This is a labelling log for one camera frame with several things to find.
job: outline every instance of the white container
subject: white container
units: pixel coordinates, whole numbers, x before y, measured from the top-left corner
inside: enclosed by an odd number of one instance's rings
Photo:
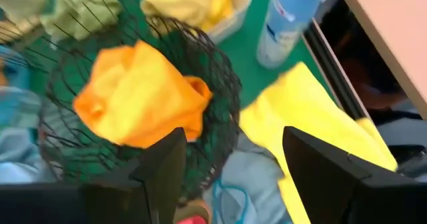
[[[234,7],[234,15],[230,18],[224,19],[219,22],[212,30],[208,31],[210,39],[218,44],[226,37],[235,33],[242,27],[245,20],[246,11],[250,6],[252,0],[232,0]]]

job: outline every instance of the wire basket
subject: wire basket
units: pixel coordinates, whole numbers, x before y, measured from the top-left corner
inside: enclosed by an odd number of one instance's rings
[[[140,31],[141,22],[147,27]],[[168,34],[156,33],[153,23],[167,27]],[[118,26],[76,43],[59,56],[46,92],[55,107],[43,108],[41,112],[42,155],[50,162],[58,179],[85,182],[94,175],[123,165],[143,151],[119,147],[97,137],[77,118],[71,106],[89,79],[97,52],[101,48],[133,45],[138,39],[156,47],[183,75],[202,78],[213,93],[213,99],[203,113],[201,137],[195,143],[187,144],[181,193],[181,202],[185,202],[198,197],[210,186],[232,152],[238,136],[241,85],[229,59],[204,32],[172,18],[122,19]]]

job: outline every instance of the orange cloth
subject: orange cloth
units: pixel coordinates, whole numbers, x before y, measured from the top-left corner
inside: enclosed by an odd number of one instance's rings
[[[183,77],[157,49],[102,50],[73,107],[96,135],[117,145],[147,148],[176,127],[197,139],[211,92],[198,77]]]

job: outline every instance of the green surface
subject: green surface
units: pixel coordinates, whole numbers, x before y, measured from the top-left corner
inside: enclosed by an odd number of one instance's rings
[[[240,95],[242,107],[249,105],[269,84],[274,82],[278,75],[298,61],[303,61],[317,80],[329,91],[324,78],[310,55],[304,42],[295,46],[286,62],[277,69],[266,69],[256,60],[256,48],[264,23],[269,0],[252,0],[248,9],[243,27],[230,38],[220,43],[220,48],[230,58],[234,71],[240,77],[243,90]]]

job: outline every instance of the blue bottle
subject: blue bottle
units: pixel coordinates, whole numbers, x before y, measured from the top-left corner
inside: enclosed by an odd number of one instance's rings
[[[267,68],[280,66],[308,26],[320,0],[270,0],[257,58]]]

